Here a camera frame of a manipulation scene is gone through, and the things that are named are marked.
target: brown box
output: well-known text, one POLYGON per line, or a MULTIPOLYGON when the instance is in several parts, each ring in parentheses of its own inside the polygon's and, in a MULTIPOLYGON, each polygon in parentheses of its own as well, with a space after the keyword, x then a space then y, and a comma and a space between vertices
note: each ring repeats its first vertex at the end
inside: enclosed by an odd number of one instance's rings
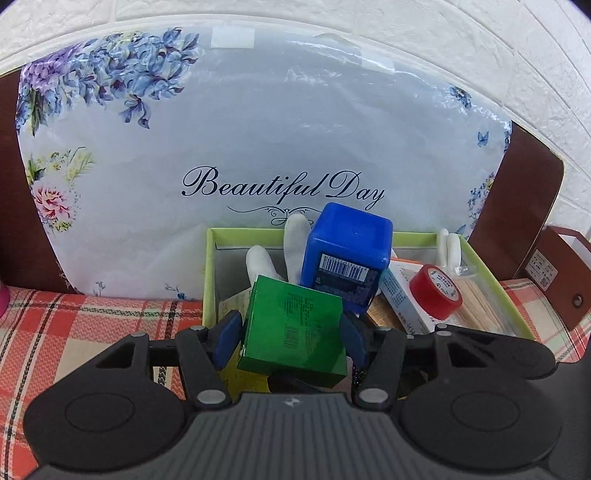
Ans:
POLYGON ((591 244, 579 232, 546 227, 525 264, 568 330, 591 309, 591 244))

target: green box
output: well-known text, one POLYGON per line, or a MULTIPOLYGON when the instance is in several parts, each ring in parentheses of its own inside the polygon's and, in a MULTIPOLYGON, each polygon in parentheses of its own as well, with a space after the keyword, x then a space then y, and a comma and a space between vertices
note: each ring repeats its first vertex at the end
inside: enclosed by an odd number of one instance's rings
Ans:
POLYGON ((347 376, 342 312, 340 297, 260 276, 238 368, 262 375, 290 370, 313 385, 334 387, 347 376))
MULTIPOLYGON (((477 253, 462 237, 462 259, 474 265, 478 276, 487 285, 491 295, 503 310, 503 314, 513 324, 517 335, 523 338, 534 339, 527 323, 519 313, 509 295, 496 280, 477 253)), ((203 292, 203 324, 212 327, 217 323, 216 275, 215 257, 216 251, 223 248, 249 248, 253 245, 262 245, 266 248, 281 248, 283 245, 283 229, 274 228, 210 228, 207 230, 205 288, 203 292)), ((394 232, 392 246, 428 248, 433 249, 437 245, 437 235, 434 233, 394 232)))

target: red tape roll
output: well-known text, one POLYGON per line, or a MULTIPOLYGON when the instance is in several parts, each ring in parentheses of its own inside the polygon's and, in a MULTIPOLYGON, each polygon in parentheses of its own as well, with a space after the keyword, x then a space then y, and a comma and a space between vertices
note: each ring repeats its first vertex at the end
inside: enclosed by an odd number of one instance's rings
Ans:
POLYGON ((417 303, 437 320, 447 319, 462 305, 456 284, 435 265, 424 265, 410 281, 410 291, 417 303))

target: white brick wall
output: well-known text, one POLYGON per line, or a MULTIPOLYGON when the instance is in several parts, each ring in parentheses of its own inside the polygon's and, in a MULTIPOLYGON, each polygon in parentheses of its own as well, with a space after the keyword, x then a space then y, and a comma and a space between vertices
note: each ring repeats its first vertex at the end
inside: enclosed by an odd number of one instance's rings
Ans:
POLYGON ((591 234, 591 21, 569 0, 16 0, 0 15, 0 74, 90 35, 208 14, 362 37, 488 97, 565 162, 549 221, 591 234))

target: pink object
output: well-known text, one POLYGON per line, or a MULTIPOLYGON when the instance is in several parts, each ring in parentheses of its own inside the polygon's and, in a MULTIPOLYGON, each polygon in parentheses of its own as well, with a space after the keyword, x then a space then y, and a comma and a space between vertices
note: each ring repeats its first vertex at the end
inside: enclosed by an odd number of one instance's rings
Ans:
POLYGON ((4 314, 10 302, 10 291, 8 287, 0 282, 0 317, 4 314))

